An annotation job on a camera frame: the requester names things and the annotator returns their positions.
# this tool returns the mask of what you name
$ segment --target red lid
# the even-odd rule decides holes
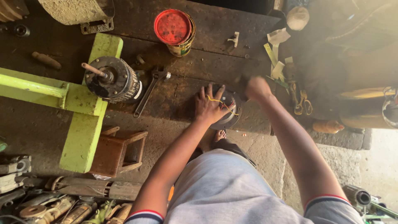
[[[191,22],[184,12],[168,9],[156,16],[153,28],[163,43],[177,46],[188,39]]]

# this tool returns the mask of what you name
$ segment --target gray t-shirt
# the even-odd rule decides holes
[[[275,196],[264,178],[240,155],[215,149],[188,163],[179,177],[168,212],[143,210],[127,224],[363,224],[344,199],[320,195],[307,203],[304,217]]]

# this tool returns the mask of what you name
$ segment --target wooden stool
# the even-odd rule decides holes
[[[144,131],[126,138],[118,138],[115,137],[115,134],[119,129],[116,126],[101,132],[89,173],[116,177],[118,173],[123,173],[142,165],[142,153],[144,152],[145,138],[148,132]],[[124,162],[127,145],[138,140],[141,140],[141,142],[137,161],[133,163]]]

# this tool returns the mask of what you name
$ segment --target yellow-green metal frame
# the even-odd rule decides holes
[[[122,47],[121,38],[98,33],[88,62],[101,56],[120,58]],[[0,96],[73,111],[59,167],[90,170],[108,102],[92,94],[84,80],[74,84],[0,68]]]

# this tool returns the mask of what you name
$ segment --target hand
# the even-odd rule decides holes
[[[213,98],[213,85],[209,84],[207,87],[207,91],[205,94],[205,88],[202,86],[199,93],[195,95],[196,102],[196,110],[195,110],[195,119],[196,120],[204,120],[210,124],[213,124],[220,120],[225,114],[230,113],[229,110],[225,107],[220,109],[220,102],[211,101],[210,99],[220,100],[222,93],[225,90],[225,85],[217,91],[216,95]]]
[[[272,95],[272,92],[264,78],[257,76],[250,79],[246,87],[246,96],[249,99],[259,102],[261,99],[269,95]]]

